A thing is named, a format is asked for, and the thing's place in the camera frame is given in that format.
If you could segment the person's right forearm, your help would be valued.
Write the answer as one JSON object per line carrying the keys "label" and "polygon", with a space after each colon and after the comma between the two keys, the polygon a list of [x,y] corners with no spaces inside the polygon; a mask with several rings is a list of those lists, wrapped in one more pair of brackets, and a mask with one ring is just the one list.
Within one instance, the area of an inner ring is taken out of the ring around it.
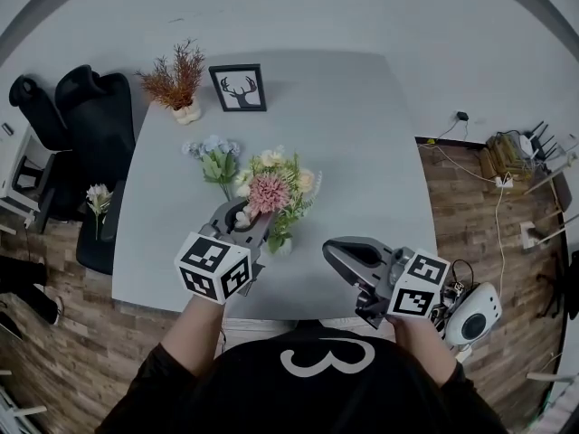
{"label": "person's right forearm", "polygon": [[424,318],[388,316],[395,340],[421,364],[439,385],[452,377],[458,361],[440,338],[432,322]]}

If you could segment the white round speaker device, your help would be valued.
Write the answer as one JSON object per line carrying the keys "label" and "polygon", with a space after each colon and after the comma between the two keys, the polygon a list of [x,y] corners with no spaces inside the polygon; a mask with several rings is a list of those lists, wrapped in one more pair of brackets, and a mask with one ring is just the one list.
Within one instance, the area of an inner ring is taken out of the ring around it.
{"label": "white round speaker device", "polygon": [[502,316],[495,287],[485,282],[477,286],[453,312],[444,330],[444,341],[451,347],[470,345],[483,337]]}

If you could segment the white flower bunch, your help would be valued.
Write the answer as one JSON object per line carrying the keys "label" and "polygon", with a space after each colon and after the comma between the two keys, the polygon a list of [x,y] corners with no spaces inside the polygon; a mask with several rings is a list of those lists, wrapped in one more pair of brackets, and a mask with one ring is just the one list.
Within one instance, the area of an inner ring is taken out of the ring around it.
{"label": "white flower bunch", "polygon": [[99,237],[100,226],[105,222],[112,195],[105,184],[91,185],[86,192],[87,205],[95,217],[95,239]]}

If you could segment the person's black shirt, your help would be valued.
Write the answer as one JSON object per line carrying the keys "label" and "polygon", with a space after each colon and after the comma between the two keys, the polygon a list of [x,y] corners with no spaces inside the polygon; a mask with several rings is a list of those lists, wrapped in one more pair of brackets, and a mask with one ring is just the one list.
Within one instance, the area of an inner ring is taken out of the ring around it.
{"label": "person's black shirt", "polygon": [[322,325],[240,344],[195,376],[154,348],[95,434],[508,434],[456,365]]}

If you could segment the pile of brown boxes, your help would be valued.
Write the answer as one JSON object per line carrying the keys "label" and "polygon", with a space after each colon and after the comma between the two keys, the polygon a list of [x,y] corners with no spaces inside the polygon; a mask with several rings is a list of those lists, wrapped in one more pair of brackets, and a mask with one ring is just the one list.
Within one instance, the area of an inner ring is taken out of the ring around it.
{"label": "pile of brown boxes", "polygon": [[490,137],[479,153],[482,176],[489,180],[510,173],[522,177],[527,170],[527,162],[517,147],[516,139],[510,134],[498,133]]}

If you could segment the black framed deer picture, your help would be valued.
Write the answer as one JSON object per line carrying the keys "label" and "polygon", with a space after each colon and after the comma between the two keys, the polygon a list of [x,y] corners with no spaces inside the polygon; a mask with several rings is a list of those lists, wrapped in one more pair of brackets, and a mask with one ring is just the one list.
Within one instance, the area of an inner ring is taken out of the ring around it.
{"label": "black framed deer picture", "polygon": [[224,112],[267,110],[260,64],[210,66],[209,74]]}

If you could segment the person's left forearm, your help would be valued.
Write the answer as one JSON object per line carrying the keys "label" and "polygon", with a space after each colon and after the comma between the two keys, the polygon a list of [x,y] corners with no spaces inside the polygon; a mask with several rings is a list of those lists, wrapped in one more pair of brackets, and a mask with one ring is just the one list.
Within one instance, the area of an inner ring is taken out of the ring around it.
{"label": "person's left forearm", "polygon": [[182,392],[213,371],[224,305],[192,297],[158,347],[171,363],[171,392]]}

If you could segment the dried orange plant white pot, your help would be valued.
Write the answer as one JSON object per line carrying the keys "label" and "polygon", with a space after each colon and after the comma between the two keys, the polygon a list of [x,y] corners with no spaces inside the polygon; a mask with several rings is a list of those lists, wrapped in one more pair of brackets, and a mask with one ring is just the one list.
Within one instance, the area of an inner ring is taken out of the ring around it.
{"label": "dried orange plant white pot", "polygon": [[197,91],[204,76],[205,57],[196,40],[174,45],[173,59],[157,57],[153,70],[136,71],[141,88],[150,99],[168,109],[176,122],[189,125],[202,116]]}

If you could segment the white metal rack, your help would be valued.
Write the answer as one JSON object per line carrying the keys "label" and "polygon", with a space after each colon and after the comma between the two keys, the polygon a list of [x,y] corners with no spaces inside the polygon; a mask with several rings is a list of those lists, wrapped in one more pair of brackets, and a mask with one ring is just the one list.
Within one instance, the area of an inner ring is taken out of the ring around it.
{"label": "white metal rack", "polygon": [[0,369],[0,434],[42,434],[29,418],[45,413],[47,408],[44,405],[19,407],[2,384],[2,377],[11,375],[11,371]]}

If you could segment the black mesh office chair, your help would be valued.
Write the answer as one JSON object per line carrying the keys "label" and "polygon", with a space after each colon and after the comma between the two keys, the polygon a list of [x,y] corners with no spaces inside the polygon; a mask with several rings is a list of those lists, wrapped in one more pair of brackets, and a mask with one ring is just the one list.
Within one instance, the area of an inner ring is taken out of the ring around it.
{"label": "black mesh office chair", "polygon": [[119,72],[101,76],[84,64],[61,78],[55,104],[81,167],[86,203],[91,185],[105,184],[113,193],[97,239],[95,217],[87,205],[76,247],[76,259],[83,267],[110,275],[123,193],[136,148],[128,80]]}
{"label": "black mesh office chair", "polygon": [[44,232],[50,219],[80,220],[84,204],[83,175],[77,156],[71,150],[70,134],[51,98],[32,78],[22,75],[9,91],[9,102],[20,109],[40,143],[52,152],[42,170],[28,166],[29,159],[22,157],[11,182],[14,190],[23,190],[19,179],[24,176],[34,179],[32,190],[39,204],[34,229]]}

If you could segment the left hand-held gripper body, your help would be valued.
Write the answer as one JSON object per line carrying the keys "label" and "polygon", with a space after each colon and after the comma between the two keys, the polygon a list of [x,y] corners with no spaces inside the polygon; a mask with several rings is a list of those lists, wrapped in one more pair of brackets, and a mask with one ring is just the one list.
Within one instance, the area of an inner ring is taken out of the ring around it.
{"label": "left hand-held gripper body", "polygon": [[264,266],[249,247],[198,232],[190,232],[174,265],[184,288],[224,305],[235,293],[246,296]]}

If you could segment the black swivel chair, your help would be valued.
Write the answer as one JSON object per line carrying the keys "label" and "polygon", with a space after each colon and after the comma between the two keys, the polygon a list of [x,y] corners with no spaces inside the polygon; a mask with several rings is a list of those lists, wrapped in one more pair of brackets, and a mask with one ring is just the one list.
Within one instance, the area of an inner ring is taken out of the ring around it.
{"label": "black swivel chair", "polygon": [[563,268],[556,253],[552,254],[555,261],[555,275],[547,276],[539,273],[536,281],[544,280],[553,289],[545,310],[537,315],[538,318],[546,317],[553,304],[556,304],[555,312],[551,315],[555,318],[561,311],[561,304],[564,304],[565,311],[570,320],[575,320],[579,316],[579,250],[571,254],[571,263]]}

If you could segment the blue flower bouquet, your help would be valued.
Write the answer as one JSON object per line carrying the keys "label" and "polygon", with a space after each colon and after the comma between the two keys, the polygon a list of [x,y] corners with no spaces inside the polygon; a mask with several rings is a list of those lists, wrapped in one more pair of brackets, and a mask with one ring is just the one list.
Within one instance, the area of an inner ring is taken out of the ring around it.
{"label": "blue flower bouquet", "polygon": [[230,183],[238,170],[241,146],[231,139],[211,135],[201,142],[185,141],[182,153],[200,163],[204,181],[217,184],[227,201],[231,201]]}

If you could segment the white side desk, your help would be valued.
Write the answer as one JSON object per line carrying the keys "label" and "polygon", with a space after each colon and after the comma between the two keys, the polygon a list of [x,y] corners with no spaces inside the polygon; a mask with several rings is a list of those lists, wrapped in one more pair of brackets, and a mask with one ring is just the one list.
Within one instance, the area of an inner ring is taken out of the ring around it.
{"label": "white side desk", "polygon": [[26,157],[36,169],[43,169],[51,152],[45,148],[29,124],[16,128],[9,136],[0,127],[0,207],[24,219],[29,228],[40,212],[38,202],[12,187],[17,166]]}

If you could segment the white router black antennas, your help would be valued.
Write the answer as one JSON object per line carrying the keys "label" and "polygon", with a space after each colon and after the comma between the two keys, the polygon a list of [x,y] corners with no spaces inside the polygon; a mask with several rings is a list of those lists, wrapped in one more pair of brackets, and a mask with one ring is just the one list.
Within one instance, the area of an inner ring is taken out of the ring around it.
{"label": "white router black antennas", "polygon": [[519,134],[519,147],[530,159],[545,162],[555,152],[558,146],[558,143],[555,142],[555,136],[542,140],[542,136],[548,128],[549,125],[545,121],[541,121],[532,130]]}

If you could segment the pink flower bouquet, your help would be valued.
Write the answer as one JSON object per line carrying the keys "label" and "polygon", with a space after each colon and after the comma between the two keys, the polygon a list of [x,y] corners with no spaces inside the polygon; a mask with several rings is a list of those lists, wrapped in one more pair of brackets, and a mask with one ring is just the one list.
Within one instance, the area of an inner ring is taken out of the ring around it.
{"label": "pink flower bouquet", "polygon": [[298,154],[288,156],[283,146],[277,146],[252,156],[236,177],[236,195],[247,200],[244,210],[252,216],[277,213],[268,238],[286,233],[292,238],[290,228],[308,214],[322,178],[322,173],[302,167]]}

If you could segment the white square floor box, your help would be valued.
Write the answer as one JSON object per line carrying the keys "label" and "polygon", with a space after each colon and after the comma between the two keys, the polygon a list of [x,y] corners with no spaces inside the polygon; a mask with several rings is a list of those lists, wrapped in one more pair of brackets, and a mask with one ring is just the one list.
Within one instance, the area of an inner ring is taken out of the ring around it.
{"label": "white square floor box", "polygon": [[543,234],[532,222],[521,222],[521,241],[524,250],[534,248],[544,238]]}

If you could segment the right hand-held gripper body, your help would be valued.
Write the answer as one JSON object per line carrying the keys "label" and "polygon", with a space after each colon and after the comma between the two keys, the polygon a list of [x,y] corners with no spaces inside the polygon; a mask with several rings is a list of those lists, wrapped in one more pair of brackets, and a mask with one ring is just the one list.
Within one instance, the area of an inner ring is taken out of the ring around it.
{"label": "right hand-held gripper body", "polygon": [[389,317],[430,317],[441,303],[441,290],[451,264],[424,250],[399,248],[383,263],[385,272],[374,274],[373,284],[362,287],[356,313],[373,328]]}

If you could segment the white vase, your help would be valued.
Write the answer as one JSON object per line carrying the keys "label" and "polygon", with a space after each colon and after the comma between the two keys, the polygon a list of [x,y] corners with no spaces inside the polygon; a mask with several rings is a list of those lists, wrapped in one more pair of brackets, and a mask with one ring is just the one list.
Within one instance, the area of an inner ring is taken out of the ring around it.
{"label": "white vase", "polygon": [[284,236],[269,237],[267,241],[269,253],[274,256],[287,256],[292,251],[292,238],[288,233]]}

